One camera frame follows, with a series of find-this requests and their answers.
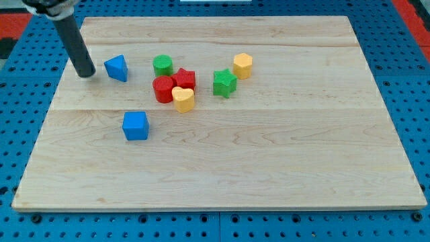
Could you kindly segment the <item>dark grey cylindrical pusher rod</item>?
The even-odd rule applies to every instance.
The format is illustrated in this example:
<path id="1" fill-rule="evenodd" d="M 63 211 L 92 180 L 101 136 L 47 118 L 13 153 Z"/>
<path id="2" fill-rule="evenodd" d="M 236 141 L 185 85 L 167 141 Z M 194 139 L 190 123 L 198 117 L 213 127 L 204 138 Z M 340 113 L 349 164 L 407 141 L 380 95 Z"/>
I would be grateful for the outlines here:
<path id="1" fill-rule="evenodd" d="M 93 76 L 95 66 L 73 15 L 53 21 L 53 24 L 78 76 Z"/>

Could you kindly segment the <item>white and black rod mount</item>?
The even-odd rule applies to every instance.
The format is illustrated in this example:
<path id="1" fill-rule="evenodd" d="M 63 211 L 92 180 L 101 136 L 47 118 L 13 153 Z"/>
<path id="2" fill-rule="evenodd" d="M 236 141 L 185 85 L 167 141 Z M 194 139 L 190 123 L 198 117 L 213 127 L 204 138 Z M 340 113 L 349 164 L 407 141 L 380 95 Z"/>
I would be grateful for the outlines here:
<path id="1" fill-rule="evenodd" d="M 74 13 L 80 0 L 22 0 L 24 7 L 33 15 L 44 15 L 50 20 L 62 20 Z"/>

